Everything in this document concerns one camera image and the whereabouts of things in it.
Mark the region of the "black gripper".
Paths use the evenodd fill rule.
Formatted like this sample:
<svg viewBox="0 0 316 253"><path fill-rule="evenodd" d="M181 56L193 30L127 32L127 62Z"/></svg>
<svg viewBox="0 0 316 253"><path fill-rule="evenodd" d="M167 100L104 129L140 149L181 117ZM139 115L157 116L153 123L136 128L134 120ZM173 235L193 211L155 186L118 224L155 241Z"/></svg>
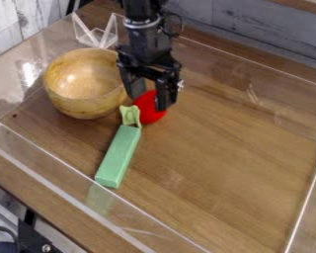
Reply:
<svg viewBox="0 0 316 253"><path fill-rule="evenodd" d="M177 103L181 63L171 55L171 41L179 36L166 24L126 24L128 41L116 46L118 66L128 96L147 91L146 78L157 81L157 109Z"/></svg>

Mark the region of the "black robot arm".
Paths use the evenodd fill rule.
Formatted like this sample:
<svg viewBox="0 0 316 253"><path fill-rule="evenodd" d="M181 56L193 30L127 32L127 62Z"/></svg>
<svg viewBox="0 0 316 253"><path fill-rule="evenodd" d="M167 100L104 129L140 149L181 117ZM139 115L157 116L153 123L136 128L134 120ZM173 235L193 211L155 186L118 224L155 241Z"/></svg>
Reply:
<svg viewBox="0 0 316 253"><path fill-rule="evenodd" d="M169 0L119 0L126 11L128 43L116 45L118 66L128 96L147 92L146 80L157 83L155 106L165 111L177 102L182 64L171 42L183 29L182 17L165 9Z"/></svg>

